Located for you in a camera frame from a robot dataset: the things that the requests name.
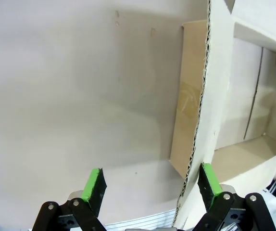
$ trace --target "open cardboard box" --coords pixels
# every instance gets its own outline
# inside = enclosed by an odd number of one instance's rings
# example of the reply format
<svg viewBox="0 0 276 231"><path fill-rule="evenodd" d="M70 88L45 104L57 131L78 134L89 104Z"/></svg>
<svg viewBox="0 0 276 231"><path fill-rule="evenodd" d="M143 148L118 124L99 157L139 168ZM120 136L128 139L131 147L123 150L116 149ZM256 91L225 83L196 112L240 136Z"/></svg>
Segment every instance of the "open cardboard box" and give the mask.
<svg viewBox="0 0 276 231"><path fill-rule="evenodd" d="M205 213L196 182L201 162L212 163L240 196L260 192L276 172L276 22L256 27L255 16L243 16L254 7L247 3L235 1L231 14L223 0L211 0L207 20L183 24L171 151L185 178L178 228L195 226Z"/></svg>

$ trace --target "green pad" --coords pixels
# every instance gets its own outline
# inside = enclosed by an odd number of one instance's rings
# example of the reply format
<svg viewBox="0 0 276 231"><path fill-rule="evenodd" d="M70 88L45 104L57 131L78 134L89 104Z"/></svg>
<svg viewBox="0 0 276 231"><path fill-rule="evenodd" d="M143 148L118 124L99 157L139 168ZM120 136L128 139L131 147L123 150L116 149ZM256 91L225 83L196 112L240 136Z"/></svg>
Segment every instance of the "green pad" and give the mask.
<svg viewBox="0 0 276 231"><path fill-rule="evenodd" d="M85 189L81 194L81 199L87 202L93 214L98 217L101 202L107 188L103 169L95 168L91 171Z"/></svg>
<svg viewBox="0 0 276 231"><path fill-rule="evenodd" d="M200 165L198 186L206 211L208 211L216 196L223 192L211 164L202 163Z"/></svg>

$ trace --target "silver bolt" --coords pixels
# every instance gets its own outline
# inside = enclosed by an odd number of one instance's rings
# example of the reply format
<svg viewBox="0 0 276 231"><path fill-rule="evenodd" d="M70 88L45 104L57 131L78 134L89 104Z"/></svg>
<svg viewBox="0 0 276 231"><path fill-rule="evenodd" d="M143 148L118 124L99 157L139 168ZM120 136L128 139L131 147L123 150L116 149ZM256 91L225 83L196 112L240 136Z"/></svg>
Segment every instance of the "silver bolt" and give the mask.
<svg viewBox="0 0 276 231"><path fill-rule="evenodd" d="M49 209L49 210L52 210L52 209L53 209L53 204L50 204L50 205L48 206L48 209Z"/></svg>
<svg viewBox="0 0 276 231"><path fill-rule="evenodd" d="M224 195L224 199L225 199L225 200L229 200L230 198L231 198L231 197L230 197L229 194L225 194L225 195Z"/></svg>
<svg viewBox="0 0 276 231"><path fill-rule="evenodd" d="M74 206L79 205L79 201L78 201L78 200L74 200L74 201L73 201L73 205L74 205Z"/></svg>
<svg viewBox="0 0 276 231"><path fill-rule="evenodd" d="M255 195L251 195L249 198L250 198L252 201L256 201L256 200L257 200L257 198L256 198Z"/></svg>

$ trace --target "corrugated cardboard edge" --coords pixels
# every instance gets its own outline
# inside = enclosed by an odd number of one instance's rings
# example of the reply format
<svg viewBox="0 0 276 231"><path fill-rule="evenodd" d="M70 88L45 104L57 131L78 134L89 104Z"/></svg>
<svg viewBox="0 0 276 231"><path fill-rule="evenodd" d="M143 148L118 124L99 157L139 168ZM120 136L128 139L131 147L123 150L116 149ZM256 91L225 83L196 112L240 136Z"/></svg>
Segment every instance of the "corrugated cardboard edge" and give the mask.
<svg viewBox="0 0 276 231"><path fill-rule="evenodd" d="M183 228L190 210L190 191L198 177L200 163L211 162L228 89L234 23L223 0L208 1L206 58L203 88L192 155L181 194L177 200L173 226Z"/></svg>

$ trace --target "brown cardboard side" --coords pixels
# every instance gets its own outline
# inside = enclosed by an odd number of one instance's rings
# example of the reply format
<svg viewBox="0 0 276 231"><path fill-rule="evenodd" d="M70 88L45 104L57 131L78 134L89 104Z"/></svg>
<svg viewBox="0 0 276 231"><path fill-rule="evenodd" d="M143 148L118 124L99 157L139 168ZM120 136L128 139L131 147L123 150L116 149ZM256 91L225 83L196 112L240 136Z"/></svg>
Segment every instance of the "brown cardboard side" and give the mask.
<svg viewBox="0 0 276 231"><path fill-rule="evenodd" d="M198 122L206 54L207 20L185 23L183 28L180 89L170 161L185 178Z"/></svg>

